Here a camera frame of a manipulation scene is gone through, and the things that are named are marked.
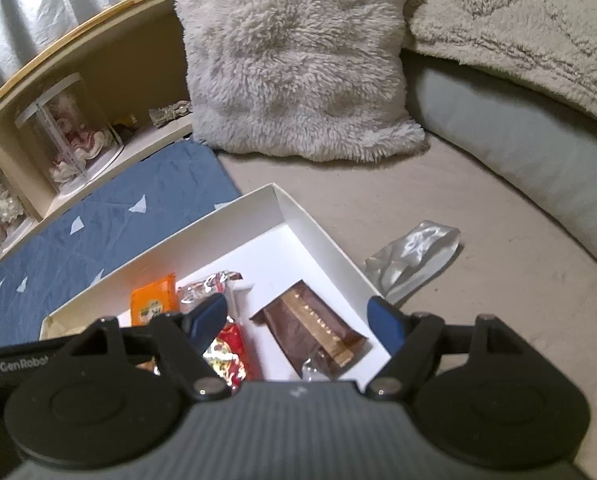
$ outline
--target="wooden shelf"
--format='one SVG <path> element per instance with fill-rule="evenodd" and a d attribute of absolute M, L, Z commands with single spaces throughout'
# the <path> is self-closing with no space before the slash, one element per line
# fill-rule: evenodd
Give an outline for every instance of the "wooden shelf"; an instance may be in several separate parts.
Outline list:
<path fill-rule="evenodd" d="M 174 0 L 123 0 L 70 30 L 14 74 L 0 88 L 0 114 L 49 72 L 85 57 L 93 49 L 159 14 Z"/>
<path fill-rule="evenodd" d="M 50 209 L 43 220 L 34 224 L 24 235 L 6 248 L 5 251 L 0 251 L 0 260 L 15 251 L 16 247 L 40 232 L 50 222 L 56 220 L 75 203 L 83 200 L 83 198 L 101 187 L 102 184 L 117 176 L 121 171 L 191 133 L 191 115 L 172 121 L 162 128 L 150 126 L 138 131 L 125 145 L 123 151 L 118 154 L 118 157 L 95 179 L 70 196 L 56 197 L 52 201 Z"/>
<path fill-rule="evenodd" d="M 145 126 L 93 181 L 57 196 L 47 175 L 25 148 L 14 118 L 52 80 L 79 72 L 107 119 L 135 115 Z M 22 67 L 0 88 L 0 168 L 36 223 L 0 251 L 0 260 L 40 232 L 76 202 L 132 164 L 192 133 L 191 116 L 157 129 L 148 108 L 189 99 L 182 28 L 174 0 L 123 0 L 74 28 Z"/>

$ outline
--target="white cardboard box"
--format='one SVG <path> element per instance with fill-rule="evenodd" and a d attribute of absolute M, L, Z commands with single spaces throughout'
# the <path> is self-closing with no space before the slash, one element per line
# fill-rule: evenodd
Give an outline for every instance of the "white cardboard box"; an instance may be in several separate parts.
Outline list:
<path fill-rule="evenodd" d="M 342 375 L 365 388 L 389 360 L 367 325 L 368 300 L 378 295 L 364 274 L 284 190 L 268 184 L 208 214 L 84 290 L 43 320 L 41 339 L 80 332 L 102 316 L 127 326 L 133 289 L 175 273 L 177 285 L 220 270 L 236 270 L 252 285 L 236 295 L 252 360 L 266 380 L 298 376 L 265 326 L 249 317 L 304 280 L 354 330 L 367 354 Z"/>

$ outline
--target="beige mattress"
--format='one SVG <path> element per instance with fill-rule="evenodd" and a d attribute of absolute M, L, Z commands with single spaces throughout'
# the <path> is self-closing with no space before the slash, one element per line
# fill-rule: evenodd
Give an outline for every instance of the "beige mattress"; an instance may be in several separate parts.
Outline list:
<path fill-rule="evenodd" d="M 585 392 L 592 426 L 578 464 L 597 479 L 597 261 L 544 212 L 436 137 L 378 166 L 221 155 L 243 192 L 277 182 L 357 264 L 423 219 L 456 226 L 464 249 L 405 310 L 448 322 L 501 317 Z"/>

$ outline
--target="blue blanket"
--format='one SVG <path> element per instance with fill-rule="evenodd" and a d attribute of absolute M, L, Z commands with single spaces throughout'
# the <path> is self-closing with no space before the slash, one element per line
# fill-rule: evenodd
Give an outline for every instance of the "blue blanket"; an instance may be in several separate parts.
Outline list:
<path fill-rule="evenodd" d="M 92 282 L 240 193 L 212 151 L 175 142 L 104 184 L 0 262 L 0 346 Z"/>

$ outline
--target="orange snack package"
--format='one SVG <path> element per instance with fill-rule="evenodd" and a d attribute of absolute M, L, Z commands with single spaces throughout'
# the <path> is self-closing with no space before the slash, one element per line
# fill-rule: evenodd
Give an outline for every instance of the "orange snack package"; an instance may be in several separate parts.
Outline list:
<path fill-rule="evenodd" d="M 176 277 L 173 274 L 132 291 L 132 326 L 146 325 L 154 316 L 178 310 Z"/>

